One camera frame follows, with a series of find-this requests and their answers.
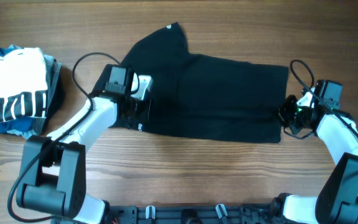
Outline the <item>dark teal t-shirt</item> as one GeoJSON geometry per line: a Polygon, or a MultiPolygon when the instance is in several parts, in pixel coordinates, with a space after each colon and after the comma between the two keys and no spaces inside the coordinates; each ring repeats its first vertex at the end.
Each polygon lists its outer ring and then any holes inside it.
{"type": "Polygon", "coordinates": [[[275,113],[285,100],[287,67],[190,53],[178,23],[138,41],[121,64],[150,76],[152,87],[149,108],[139,118],[118,117],[118,128],[218,141],[280,141],[275,113]]]}

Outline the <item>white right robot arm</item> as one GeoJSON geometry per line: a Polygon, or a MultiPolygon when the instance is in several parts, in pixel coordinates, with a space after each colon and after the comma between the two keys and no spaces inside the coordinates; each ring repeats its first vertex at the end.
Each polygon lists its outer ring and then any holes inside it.
{"type": "Polygon", "coordinates": [[[352,116],[323,105],[309,105],[307,97],[289,96],[278,110],[286,128],[303,128],[324,142],[335,168],[316,197],[287,195],[282,215],[296,223],[358,223],[358,131],[352,116]]]}

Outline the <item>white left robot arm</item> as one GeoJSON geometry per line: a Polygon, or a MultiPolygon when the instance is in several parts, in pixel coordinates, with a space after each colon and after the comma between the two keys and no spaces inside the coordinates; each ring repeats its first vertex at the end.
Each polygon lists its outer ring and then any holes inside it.
{"type": "Polygon", "coordinates": [[[103,223],[109,204],[86,192],[86,153],[120,115],[135,115],[148,106],[149,75],[110,78],[101,90],[86,94],[82,109],[46,137],[32,136],[24,144],[21,170],[8,197],[12,204],[44,213],[44,220],[103,223]]]}

